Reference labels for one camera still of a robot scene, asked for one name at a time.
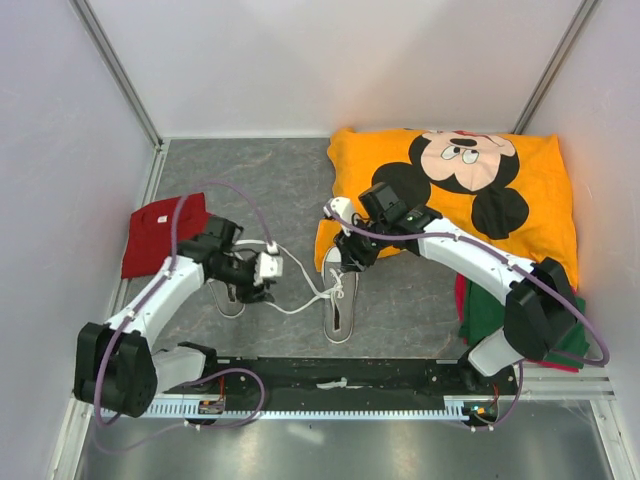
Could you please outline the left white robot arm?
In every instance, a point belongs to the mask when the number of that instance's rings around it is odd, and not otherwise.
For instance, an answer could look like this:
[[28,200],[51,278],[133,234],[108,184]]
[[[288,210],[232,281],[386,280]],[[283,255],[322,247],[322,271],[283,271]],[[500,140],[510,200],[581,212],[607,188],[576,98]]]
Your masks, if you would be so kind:
[[203,232],[173,245],[150,283],[121,311],[103,323],[87,323],[76,343],[73,395],[76,400],[137,418],[159,393],[189,385],[208,393],[219,382],[209,351],[181,344],[155,353],[154,344],[179,307],[203,285],[231,288],[240,304],[269,302],[269,288],[283,273],[275,241],[248,258],[234,247],[243,229],[219,216]]

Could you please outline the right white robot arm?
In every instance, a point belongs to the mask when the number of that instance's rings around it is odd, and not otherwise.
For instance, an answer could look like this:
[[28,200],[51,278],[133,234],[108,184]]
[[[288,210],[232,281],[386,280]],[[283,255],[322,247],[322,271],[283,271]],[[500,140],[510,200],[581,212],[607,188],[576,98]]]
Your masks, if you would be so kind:
[[506,253],[426,205],[409,208],[385,183],[369,188],[359,200],[363,218],[346,197],[334,197],[324,206],[326,217],[342,229],[334,243],[343,270],[362,272],[383,249],[394,247],[454,270],[503,306],[502,326],[472,346],[458,368],[465,391],[483,392],[494,375],[521,360],[545,360],[577,325],[576,298],[557,261],[536,263]]

